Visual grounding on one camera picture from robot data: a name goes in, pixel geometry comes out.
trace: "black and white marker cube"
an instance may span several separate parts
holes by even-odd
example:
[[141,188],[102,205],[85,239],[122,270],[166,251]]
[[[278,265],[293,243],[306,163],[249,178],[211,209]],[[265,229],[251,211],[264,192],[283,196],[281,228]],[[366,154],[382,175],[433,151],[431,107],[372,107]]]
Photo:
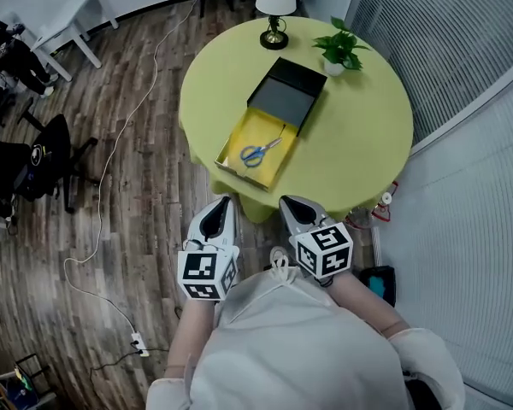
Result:
[[180,251],[177,282],[186,296],[204,301],[221,301],[232,288],[239,270],[239,248],[205,248]]
[[298,264],[317,279],[351,266],[353,241],[343,223],[305,232],[294,239]]

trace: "yellow round table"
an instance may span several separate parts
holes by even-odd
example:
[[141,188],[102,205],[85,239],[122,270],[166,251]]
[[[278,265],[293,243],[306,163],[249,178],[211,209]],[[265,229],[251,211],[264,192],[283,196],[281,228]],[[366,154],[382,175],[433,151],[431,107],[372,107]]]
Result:
[[401,172],[412,143],[412,111],[403,84],[374,50],[358,49],[361,72],[328,77],[291,156],[269,191],[220,170],[215,159],[244,114],[247,99],[281,56],[320,73],[323,58],[312,38],[334,35],[326,23],[286,17],[283,50],[259,43],[267,19],[253,20],[213,39],[196,56],[180,93],[180,125],[192,161],[208,170],[214,193],[239,193],[245,215],[263,222],[283,195],[319,202],[337,220],[359,205],[375,205]]

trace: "potted plant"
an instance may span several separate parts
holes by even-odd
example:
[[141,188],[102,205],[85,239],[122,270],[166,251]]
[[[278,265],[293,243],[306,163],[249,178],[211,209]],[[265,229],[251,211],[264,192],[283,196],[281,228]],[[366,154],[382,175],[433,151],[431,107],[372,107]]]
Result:
[[369,47],[357,45],[357,37],[353,35],[340,18],[331,17],[331,23],[340,30],[332,37],[315,38],[314,47],[324,49],[325,71],[331,76],[338,76],[347,68],[348,70],[361,70],[363,65],[354,49],[366,49]]

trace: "blue scissors handle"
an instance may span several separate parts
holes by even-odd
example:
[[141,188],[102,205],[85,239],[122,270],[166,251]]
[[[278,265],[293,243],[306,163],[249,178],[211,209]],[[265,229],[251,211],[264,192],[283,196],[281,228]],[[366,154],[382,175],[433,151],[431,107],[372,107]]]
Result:
[[256,167],[260,166],[262,163],[264,151],[262,150],[262,147],[247,146],[241,151],[239,156],[247,167]]

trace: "table lamp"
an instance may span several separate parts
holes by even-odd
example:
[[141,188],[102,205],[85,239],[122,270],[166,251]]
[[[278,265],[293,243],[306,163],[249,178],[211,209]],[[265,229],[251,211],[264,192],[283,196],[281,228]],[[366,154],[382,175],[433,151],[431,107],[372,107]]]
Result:
[[[287,46],[289,37],[285,33],[285,20],[282,15],[292,14],[297,10],[297,0],[256,0],[256,8],[269,15],[269,27],[260,36],[260,44],[269,50],[281,50]],[[285,24],[285,29],[280,30],[280,21]]]

